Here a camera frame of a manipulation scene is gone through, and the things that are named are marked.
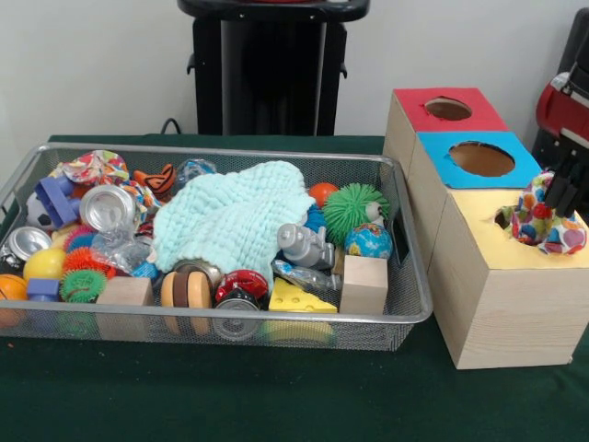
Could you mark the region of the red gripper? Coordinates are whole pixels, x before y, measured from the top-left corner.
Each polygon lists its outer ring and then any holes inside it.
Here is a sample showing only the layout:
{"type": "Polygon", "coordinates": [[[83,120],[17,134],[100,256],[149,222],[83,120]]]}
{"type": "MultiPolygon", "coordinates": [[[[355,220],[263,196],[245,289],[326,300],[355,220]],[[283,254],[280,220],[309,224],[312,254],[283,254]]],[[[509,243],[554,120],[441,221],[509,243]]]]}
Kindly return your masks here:
{"type": "MultiPolygon", "coordinates": [[[[576,92],[566,94],[568,80],[568,74],[557,74],[546,85],[537,103],[537,124],[556,138],[565,135],[575,141],[588,140],[588,99],[576,92]]],[[[555,172],[545,193],[545,206],[570,218],[583,195],[584,179],[568,183],[555,172]]]]}

